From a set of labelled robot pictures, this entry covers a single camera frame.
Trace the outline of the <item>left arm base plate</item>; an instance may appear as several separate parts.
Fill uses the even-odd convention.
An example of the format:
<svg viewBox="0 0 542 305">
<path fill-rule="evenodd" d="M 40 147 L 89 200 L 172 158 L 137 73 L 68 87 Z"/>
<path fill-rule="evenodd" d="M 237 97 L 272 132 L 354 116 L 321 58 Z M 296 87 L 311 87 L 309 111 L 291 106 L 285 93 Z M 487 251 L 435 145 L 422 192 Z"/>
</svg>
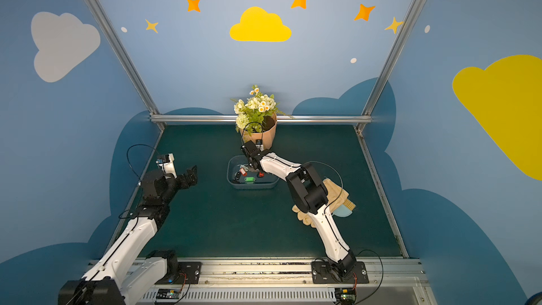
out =
<svg viewBox="0 0 542 305">
<path fill-rule="evenodd" d="M 168 272 L 165 277 L 156 282 L 156 285 L 197 285 L 201 274 L 201 262 L 178 262 L 178 266 Z"/>
</svg>

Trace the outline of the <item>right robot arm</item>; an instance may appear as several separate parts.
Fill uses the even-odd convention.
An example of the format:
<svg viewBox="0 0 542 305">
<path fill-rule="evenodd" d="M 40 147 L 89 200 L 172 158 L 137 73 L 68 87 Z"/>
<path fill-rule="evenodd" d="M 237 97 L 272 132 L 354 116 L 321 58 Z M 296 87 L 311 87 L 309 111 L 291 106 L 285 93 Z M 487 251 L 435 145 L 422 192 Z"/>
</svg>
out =
<svg viewBox="0 0 542 305">
<path fill-rule="evenodd" d="M 341 279 L 349 276 L 357 260 L 333 220 L 328 190 L 314 166 L 290 162 L 269 150 L 262 151 L 253 141 L 245 142 L 241 150 L 253 169 L 275 175 L 287 183 L 295 206 L 316 226 L 332 271 Z"/>
</svg>

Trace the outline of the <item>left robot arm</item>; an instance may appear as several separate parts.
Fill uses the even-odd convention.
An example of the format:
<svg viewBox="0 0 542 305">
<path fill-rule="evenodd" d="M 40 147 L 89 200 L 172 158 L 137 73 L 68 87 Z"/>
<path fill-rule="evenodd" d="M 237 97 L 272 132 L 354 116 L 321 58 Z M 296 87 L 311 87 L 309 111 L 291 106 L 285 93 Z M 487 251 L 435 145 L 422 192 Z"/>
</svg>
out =
<svg viewBox="0 0 542 305">
<path fill-rule="evenodd" d="M 59 304 L 136 304 L 157 282 L 173 283 L 186 274 L 174 250 L 156 250 L 143 265 L 128 274 L 146 244 L 158 233 L 170 212 L 176 193 L 198 183 L 198 167 L 177 174 L 170 164 L 145 174 L 141 204 L 129 215 L 124 232 L 104 256 L 79 280 L 60 289 Z"/>
</svg>

